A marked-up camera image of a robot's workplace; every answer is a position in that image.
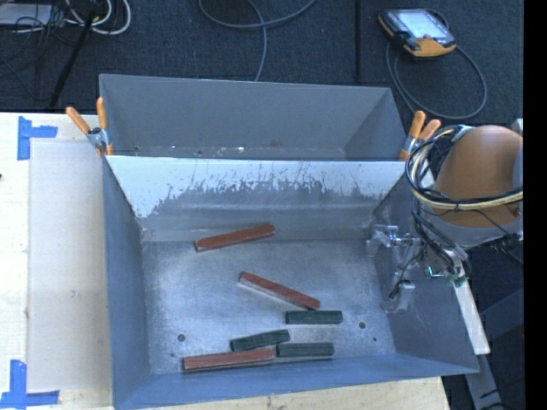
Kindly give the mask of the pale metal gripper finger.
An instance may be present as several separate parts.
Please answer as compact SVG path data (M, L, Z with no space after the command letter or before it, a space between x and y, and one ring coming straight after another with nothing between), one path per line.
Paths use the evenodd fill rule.
M423 242L418 237L412 237L409 233L400 236L397 225L372 225L365 230L365 254L376 255L380 247L392 249L396 247L405 248L410 251L412 248L420 248Z
M417 288L416 275L421 272L424 252L413 253L396 265L382 302L385 313L406 312L413 300Z

